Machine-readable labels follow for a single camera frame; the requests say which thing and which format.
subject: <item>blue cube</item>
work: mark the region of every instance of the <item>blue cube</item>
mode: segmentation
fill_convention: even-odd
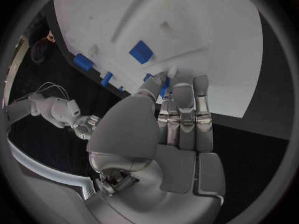
[[[152,51],[150,48],[143,42],[139,41],[129,53],[140,62],[140,64],[144,64],[147,62],[151,56],[152,56]]]

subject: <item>black floor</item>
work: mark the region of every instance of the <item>black floor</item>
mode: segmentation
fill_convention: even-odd
[[[27,53],[15,79],[10,100],[35,91],[46,81],[62,85],[83,114],[102,117],[119,98],[71,68],[54,45],[51,58],[42,65]],[[52,89],[48,96],[58,96]],[[14,124],[10,138],[25,153],[53,168],[79,175],[92,175],[86,141],[70,129],[58,129],[41,117],[28,116]],[[220,125],[214,125],[214,151],[222,159],[227,195],[217,224],[226,223],[243,211],[266,187],[276,171],[287,141]]]

